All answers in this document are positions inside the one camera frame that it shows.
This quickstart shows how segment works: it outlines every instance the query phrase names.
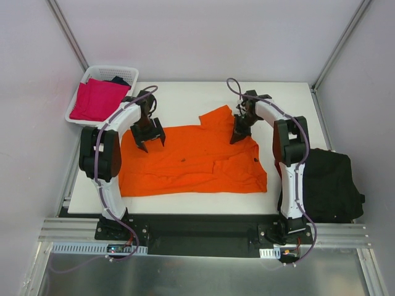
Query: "pink cloth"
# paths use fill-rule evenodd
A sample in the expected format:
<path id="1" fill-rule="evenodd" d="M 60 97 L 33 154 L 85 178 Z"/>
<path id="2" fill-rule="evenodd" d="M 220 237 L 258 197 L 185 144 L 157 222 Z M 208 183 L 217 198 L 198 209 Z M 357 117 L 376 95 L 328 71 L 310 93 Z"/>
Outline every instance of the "pink cloth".
<path id="1" fill-rule="evenodd" d="M 80 83 L 71 119 L 104 121 L 119 107 L 130 86 L 90 78 Z"/>

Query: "white table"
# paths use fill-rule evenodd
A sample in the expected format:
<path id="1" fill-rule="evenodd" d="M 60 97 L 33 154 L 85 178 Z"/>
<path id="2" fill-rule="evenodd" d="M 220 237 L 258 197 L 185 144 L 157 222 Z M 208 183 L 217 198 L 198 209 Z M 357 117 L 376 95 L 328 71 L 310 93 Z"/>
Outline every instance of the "white table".
<path id="1" fill-rule="evenodd" d="M 224 82 L 160 82 L 137 83 L 134 94 L 156 84 L 158 101 L 154 117 L 163 127 L 198 125 L 199 116 L 223 105 L 236 110 L 238 96 L 229 91 Z M 286 112 L 303 115 L 309 127 L 312 148 L 326 149 L 320 122 L 307 83 L 241 83 L 242 92 L 255 89 L 258 94 L 269 94 Z M 266 193 L 181 193 L 147 197 L 124 197 L 129 213 L 161 214 L 276 214 L 281 181 L 274 167 L 272 153 L 273 129 L 263 121 L 252 127 L 252 137 L 259 145 L 259 158 L 267 172 Z M 79 171 L 72 192 L 69 213 L 101 213 L 98 193 L 92 182 Z"/>

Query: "orange cloth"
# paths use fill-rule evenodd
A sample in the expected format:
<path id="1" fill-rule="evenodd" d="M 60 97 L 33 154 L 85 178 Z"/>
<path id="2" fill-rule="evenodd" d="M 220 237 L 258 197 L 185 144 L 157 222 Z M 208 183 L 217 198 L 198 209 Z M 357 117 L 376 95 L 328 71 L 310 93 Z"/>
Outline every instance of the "orange cloth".
<path id="1" fill-rule="evenodd" d="M 200 116 L 201 125 L 164 128 L 159 139 L 137 148 L 127 131 L 122 138 L 121 196 L 179 192 L 266 192 L 267 175 L 251 138 L 230 145 L 233 116 L 223 106 Z"/>

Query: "red object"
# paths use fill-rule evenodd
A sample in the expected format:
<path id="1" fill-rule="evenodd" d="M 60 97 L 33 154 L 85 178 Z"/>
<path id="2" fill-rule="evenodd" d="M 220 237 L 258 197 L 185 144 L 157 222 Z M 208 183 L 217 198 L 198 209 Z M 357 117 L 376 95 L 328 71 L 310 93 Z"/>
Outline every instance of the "red object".
<path id="1" fill-rule="evenodd" d="M 200 125 L 164 128 L 159 140 L 138 149 L 130 131 L 122 138 L 122 197 L 179 192 L 267 191 L 267 175 L 251 138 L 229 144 L 234 118 L 228 106 L 200 116 Z"/>
<path id="2" fill-rule="evenodd" d="M 71 119 L 104 121 L 117 110 L 130 86 L 90 78 L 80 83 Z"/>

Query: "plastic basket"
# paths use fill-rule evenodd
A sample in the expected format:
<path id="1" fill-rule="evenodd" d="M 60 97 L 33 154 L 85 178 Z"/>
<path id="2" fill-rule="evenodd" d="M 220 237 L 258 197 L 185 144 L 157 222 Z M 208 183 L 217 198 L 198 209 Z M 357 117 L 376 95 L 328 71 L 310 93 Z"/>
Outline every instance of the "plastic basket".
<path id="1" fill-rule="evenodd" d="M 118 66 L 92 66 L 89 67 L 84 76 L 81 79 L 82 83 L 87 83 L 89 78 L 93 78 L 96 80 L 111 80 L 115 76 L 122 77 L 127 83 L 131 85 L 130 90 L 127 93 L 127 96 L 131 96 L 138 77 L 138 70 L 130 67 L 118 67 Z M 101 123 L 101 121 L 89 121 L 89 120 L 76 120 L 70 118 L 70 113 L 72 113 L 75 103 L 77 101 L 77 90 L 74 93 L 73 99 L 70 102 L 69 107 L 67 108 L 65 119 L 68 122 L 76 123 L 82 126 L 96 126 Z"/>

